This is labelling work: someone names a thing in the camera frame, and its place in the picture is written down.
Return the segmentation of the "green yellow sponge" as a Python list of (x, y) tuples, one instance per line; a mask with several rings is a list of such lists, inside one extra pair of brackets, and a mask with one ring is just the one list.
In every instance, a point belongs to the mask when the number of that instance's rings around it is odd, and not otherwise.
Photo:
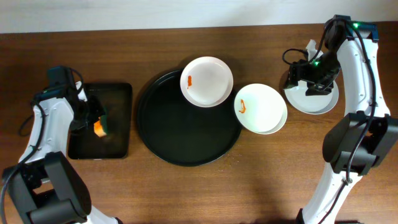
[(107, 125), (108, 112), (104, 109), (104, 113), (98, 117), (98, 120), (93, 125), (94, 133), (99, 137), (105, 137), (108, 135)]

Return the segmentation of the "white plate bottom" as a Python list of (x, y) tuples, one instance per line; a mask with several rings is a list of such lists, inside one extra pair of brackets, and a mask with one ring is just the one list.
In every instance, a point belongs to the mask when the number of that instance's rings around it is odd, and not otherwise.
[(336, 82), (328, 95), (306, 96), (307, 83), (299, 81), (298, 86), (284, 90), (287, 100), (297, 110), (306, 114), (323, 114), (332, 110), (338, 102), (339, 90)]

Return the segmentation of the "white plate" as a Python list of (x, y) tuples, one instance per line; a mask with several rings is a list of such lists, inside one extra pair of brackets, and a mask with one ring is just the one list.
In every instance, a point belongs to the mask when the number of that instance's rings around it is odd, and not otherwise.
[(297, 110), (306, 114), (323, 114), (332, 110), (338, 102), (339, 90), (336, 82), (328, 95), (306, 96), (307, 83), (299, 81), (298, 86), (284, 90), (287, 100)]
[(211, 108), (224, 102), (233, 89), (233, 74), (216, 57), (199, 57), (189, 62), (180, 76), (185, 99), (195, 106)]
[(278, 132), (287, 121), (287, 105), (278, 91), (270, 86), (253, 83), (238, 91), (234, 99), (238, 121), (256, 134)]

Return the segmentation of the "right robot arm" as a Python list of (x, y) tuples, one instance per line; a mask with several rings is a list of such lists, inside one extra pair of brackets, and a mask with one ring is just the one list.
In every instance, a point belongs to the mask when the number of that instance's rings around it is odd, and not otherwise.
[(284, 90), (307, 84), (305, 97), (327, 96), (343, 74), (345, 115), (323, 140), (325, 168), (309, 203), (296, 223), (334, 223), (351, 189), (377, 167), (397, 142), (397, 119), (382, 95), (377, 70), (379, 34), (370, 22), (335, 15), (325, 22), (319, 50), (303, 50), (292, 62)]

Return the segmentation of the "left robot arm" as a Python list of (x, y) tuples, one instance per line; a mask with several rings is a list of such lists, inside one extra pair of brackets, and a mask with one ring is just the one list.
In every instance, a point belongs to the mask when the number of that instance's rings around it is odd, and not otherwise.
[(9, 195), (24, 223), (120, 223), (91, 203), (84, 181), (66, 158), (70, 132), (108, 133), (106, 110), (85, 93), (78, 71), (66, 66), (48, 70), (48, 87), (34, 95), (34, 123), (19, 162), (4, 169), (1, 197)]

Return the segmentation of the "rectangular black tray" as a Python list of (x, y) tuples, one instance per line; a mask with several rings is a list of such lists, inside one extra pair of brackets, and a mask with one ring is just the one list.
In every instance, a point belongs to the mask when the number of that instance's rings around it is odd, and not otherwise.
[(98, 136), (92, 124), (71, 132), (71, 159), (123, 159), (129, 148), (132, 114), (132, 86), (128, 83), (86, 83), (88, 96), (99, 99), (105, 110), (106, 135)]

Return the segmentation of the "round black tray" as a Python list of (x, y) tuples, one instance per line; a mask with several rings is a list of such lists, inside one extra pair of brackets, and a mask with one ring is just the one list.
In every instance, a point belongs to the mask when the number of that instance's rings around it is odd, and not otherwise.
[(242, 130), (234, 111), (236, 92), (220, 105), (201, 108), (180, 90), (181, 71), (151, 83), (137, 107), (137, 129), (146, 147), (160, 159), (193, 167), (213, 162), (236, 143)]

